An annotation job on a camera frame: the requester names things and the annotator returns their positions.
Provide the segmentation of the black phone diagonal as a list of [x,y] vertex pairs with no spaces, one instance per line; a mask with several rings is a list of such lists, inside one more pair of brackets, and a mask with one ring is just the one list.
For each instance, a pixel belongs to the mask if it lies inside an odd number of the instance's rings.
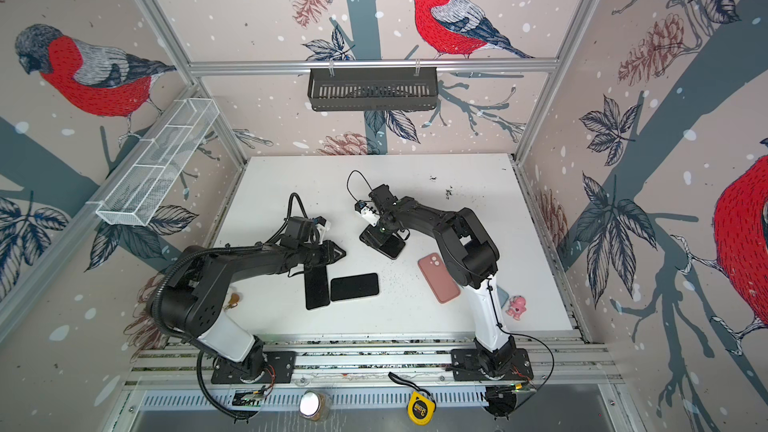
[[391,260],[397,259],[406,245],[406,241],[397,232],[373,225],[368,225],[360,234],[359,239],[366,246]]

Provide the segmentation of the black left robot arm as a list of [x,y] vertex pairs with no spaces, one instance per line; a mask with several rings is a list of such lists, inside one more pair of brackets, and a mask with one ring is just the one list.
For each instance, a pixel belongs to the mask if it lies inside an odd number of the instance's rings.
[[321,232],[324,219],[287,218],[275,236],[250,246],[190,246],[170,267],[148,302],[148,312],[164,334],[182,339],[223,361],[241,381],[256,381],[268,370],[263,342],[224,307],[233,283],[287,274],[300,266],[314,272],[346,256]]

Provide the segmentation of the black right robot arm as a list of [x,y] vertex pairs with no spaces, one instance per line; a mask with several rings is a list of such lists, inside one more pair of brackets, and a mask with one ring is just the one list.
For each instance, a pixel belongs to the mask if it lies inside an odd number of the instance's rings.
[[447,272],[468,294],[475,325],[479,371],[500,379],[512,371],[517,347],[504,330],[496,274],[500,252],[474,211],[444,211],[416,199],[394,196],[382,184],[358,200],[355,211],[368,223],[360,240],[382,255],[396,259],[412,232],[435,240]]

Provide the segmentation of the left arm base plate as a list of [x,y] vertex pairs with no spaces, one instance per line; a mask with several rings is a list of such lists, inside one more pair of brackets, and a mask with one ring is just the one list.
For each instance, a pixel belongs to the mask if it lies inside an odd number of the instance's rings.
[[213,362],[211,382],[215,385],[287,384],[291,382],[296,353],[258,352],[243,362],[218,357]]

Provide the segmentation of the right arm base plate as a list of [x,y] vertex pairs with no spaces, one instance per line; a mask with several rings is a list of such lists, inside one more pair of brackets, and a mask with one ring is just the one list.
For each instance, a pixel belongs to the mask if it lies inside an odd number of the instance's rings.
[[476,349],[453,349],[451,362],[446,370],[453,374],[453,379],[457,382],[484,380],[531,382],[534,376],[528,352],[520,348],[503,356],[501,364],[497,363],[493,354]]

